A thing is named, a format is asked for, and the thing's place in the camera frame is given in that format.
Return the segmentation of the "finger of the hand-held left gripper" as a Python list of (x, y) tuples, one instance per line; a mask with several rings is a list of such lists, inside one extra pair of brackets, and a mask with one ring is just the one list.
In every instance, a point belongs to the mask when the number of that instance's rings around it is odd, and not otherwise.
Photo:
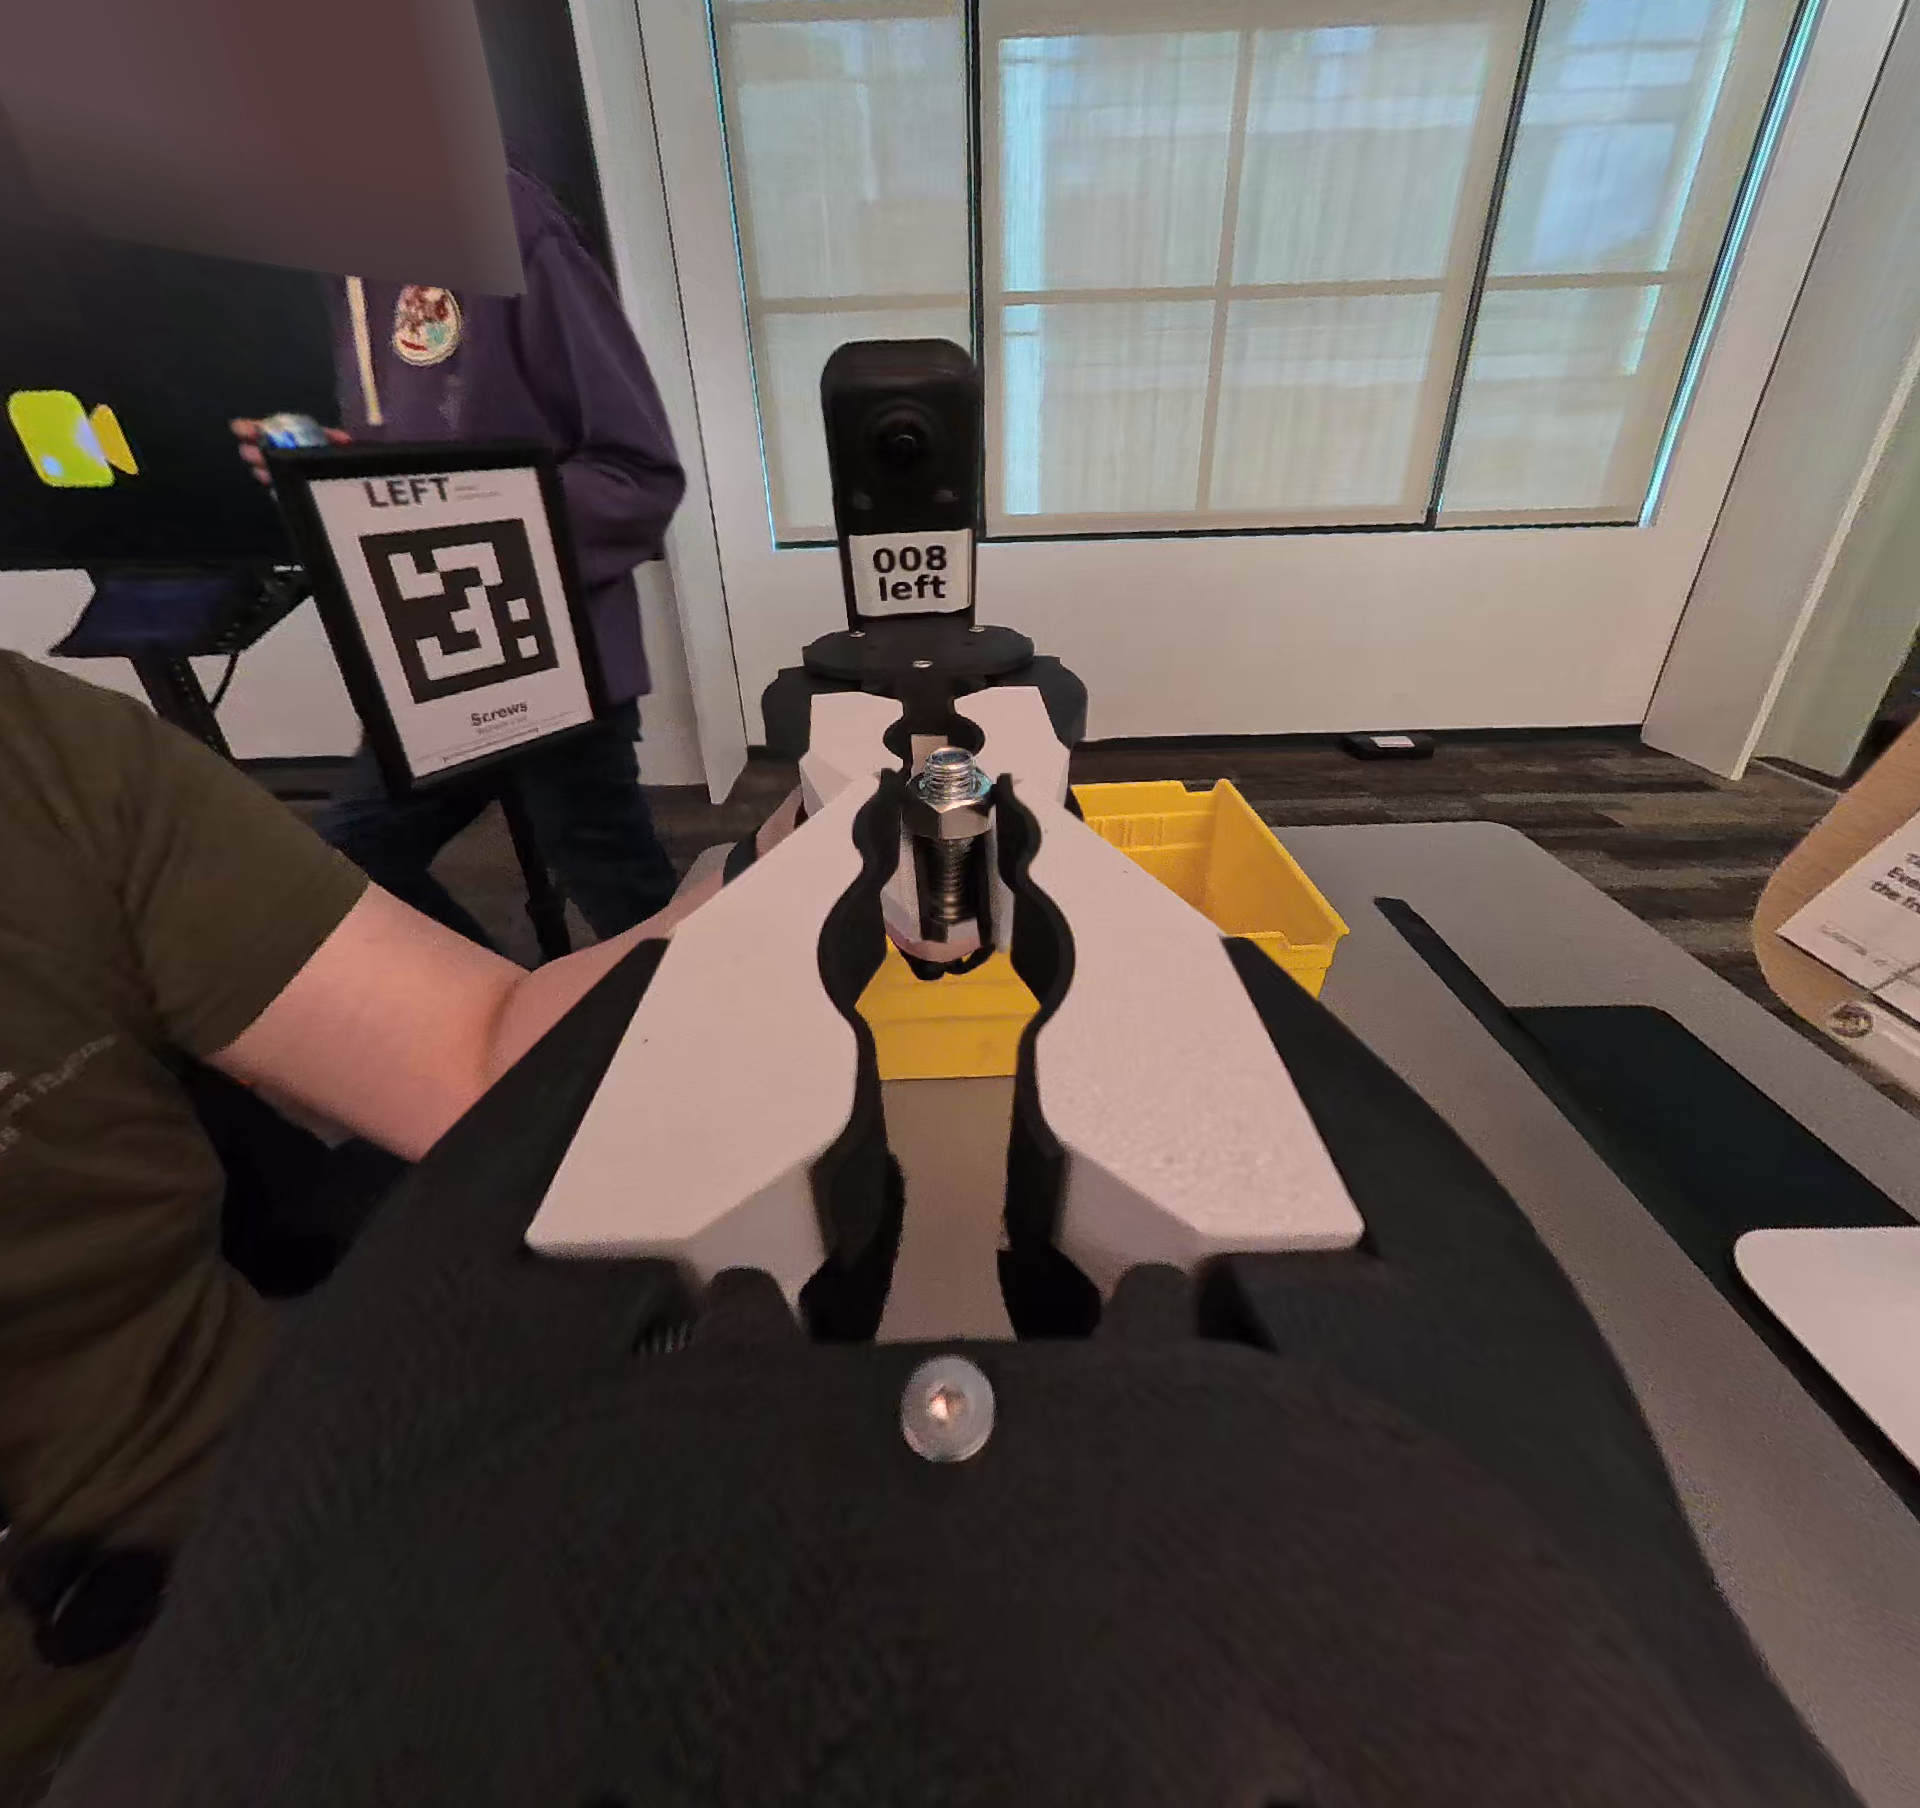
[(969, 693), (969, 720), (978, 731), (973, 760), (989, 780), (989, 812), (1004, 812), (1000, 782), (1010, 780), (1027, 808), (1069, 801), (1069, 744), (1056, 734), (1044, 693), (1032, 686), (989, 686)]
[(809, 704), (800, 765), (800, 821), (869, 805), (888, 775), (910, 765), (910, 720), (899, 697), (875, 691), (817, 693)]

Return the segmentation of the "white stand base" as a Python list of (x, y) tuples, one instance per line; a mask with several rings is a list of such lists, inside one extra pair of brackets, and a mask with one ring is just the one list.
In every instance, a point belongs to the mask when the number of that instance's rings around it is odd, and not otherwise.
[(1766, 1229), (1734, 1243), (1747, 1290), (1919, 1469), (1919, 1229)]

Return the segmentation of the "black sign easel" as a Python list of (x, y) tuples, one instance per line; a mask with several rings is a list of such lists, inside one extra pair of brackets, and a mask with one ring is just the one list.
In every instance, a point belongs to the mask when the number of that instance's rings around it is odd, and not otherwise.
[(532, 809), (532, 776), (539, 770), (539, 754), (514, 760), (499, 768), (496, 803), (506, 822), (509, 841), (519, 863), (524, 889), (524, 912), (542, 959), (557, 959), (577, 951), (568, 898), (549, 866), (539, 841)]

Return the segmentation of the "white page ledge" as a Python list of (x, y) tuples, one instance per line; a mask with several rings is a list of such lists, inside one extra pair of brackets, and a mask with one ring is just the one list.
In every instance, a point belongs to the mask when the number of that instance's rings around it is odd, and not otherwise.
[(1845, 996), (1815, 1024), (1849, 1054), (1919, 1093), (1919, 1023), (1872, 996)]

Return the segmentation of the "steel hex bolt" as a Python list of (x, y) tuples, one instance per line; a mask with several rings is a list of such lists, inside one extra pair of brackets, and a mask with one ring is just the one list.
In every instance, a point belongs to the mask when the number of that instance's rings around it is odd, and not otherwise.
[[(923, 768), (905, 787), (903, 801), (919, 797), (942, 808), (989, 801), (989, 787), (969, 749), (943, 745), (924, 758)], [(956, 946), (969, 935), (978, 936), (981, 909), (989, 908), (984, 895), (987, 894), (991, 835), (994, 827), (973, 841), (973, 853), (964, 859), (927, 857), (924, 844), (905, 835), (915, 856), (920, 936), (924, 941)]]

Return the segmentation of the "yellow plastic bin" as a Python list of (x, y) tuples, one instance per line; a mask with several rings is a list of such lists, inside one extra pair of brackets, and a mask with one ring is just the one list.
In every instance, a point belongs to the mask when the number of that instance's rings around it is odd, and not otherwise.
[[(1319, 998), (1347, 924), (1229, 780), (1074, 784), (1084, 821), (1216, 930), (1251, 941)], [(919, 976), (891, 949), (858, 999), (883, 1080), (1004, 1079), (1018, 1061), (1032, 992), (1004, 951)]]

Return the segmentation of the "black framed marker sign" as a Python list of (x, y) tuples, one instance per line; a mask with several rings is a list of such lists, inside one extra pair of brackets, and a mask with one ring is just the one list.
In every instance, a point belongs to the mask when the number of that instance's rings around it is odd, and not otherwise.
[(517, 765), (609, 707), (557, 459), (534, 443), (263, 451), (395, 793)]

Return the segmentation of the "instruction sheet on wooden board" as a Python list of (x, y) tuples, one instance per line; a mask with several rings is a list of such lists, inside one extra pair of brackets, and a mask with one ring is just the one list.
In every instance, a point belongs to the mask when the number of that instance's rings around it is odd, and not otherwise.
[[(1865, 993), (1819, 957), (1784, 943), (1777, 930), (1794, 909), (1832, 882), (1838, 872), (1911, 813), (1919, 813), (1919, 731), (1914, 724), (1889, 745), (1856, 787), (1836, 800), (1834, 809), (1811, 828), (1811, 835), (1788, 853), (1763, 887), (1754, 922), (1754, 943), (1763, 978), (1773, 993), (1815, 1033), (1823, 1033), (1815, 1017), (1825, 1008), (1845, 996), (1864, 998)], [(1840, 1044), (1836, 1046), (1848, 1058), (1865, 1064)]]

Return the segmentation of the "black display screen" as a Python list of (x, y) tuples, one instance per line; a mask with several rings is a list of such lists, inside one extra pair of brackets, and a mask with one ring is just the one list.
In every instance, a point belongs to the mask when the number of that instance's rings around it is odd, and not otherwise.
[(2, 321), (7, 571), (263, 568), (293, 546), (229, 424), (335, 419), (326, 288), (120, 251), (16, 273)]

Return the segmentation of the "white instruction sheet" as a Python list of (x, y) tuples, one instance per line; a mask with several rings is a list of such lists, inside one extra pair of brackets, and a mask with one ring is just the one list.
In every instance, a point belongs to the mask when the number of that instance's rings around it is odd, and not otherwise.
[(1794, 909), (1777, 935), (1919, 1020), (1919, 816)]

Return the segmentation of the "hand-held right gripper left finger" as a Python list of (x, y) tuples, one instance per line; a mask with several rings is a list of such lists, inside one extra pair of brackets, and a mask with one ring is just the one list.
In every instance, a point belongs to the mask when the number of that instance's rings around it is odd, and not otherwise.
[(547, 1257), (768, 1275), (876, 1338), (899, 1249), (875, 1033), (901, 778), (867, 772), (672, 933), (527, 1229)]

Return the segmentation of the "large glass window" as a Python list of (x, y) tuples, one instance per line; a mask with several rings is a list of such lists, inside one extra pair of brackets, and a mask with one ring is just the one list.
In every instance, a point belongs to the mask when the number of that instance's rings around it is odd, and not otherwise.
[(778, 546), (946, 336), (1014, 540), (1645, 525), (1819, 0), (708, 0)]

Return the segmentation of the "person's olive shirt torso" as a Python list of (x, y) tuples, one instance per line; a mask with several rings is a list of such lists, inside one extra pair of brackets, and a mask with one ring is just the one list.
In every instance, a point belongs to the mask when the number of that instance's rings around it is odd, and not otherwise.
[(130, 696), (2, 660), (5, 1570), (169, 1556), (273, 1345), (186, 1079), (369, 877)]

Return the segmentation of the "person's left forearm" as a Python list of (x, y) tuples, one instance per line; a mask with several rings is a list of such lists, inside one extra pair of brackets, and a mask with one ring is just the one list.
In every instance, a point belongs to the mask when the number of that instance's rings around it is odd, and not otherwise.
[(710, 869), (631, 930), (536, 970), (372, 885), (211, 1064), (299, 1121), (421, 1160), (631, 953), (719, 895)]

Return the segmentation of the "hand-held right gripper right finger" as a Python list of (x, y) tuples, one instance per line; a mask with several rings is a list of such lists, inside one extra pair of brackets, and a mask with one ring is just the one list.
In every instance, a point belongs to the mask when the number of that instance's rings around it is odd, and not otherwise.
[(1000, 782), (1021, 1030), (997, 1285), (1021, 1338), (1089, 1334), (1139, 1266), (1347, 1252), (1364, 1220), (1265, 1020), (1315, 1003), (1080, 813)]

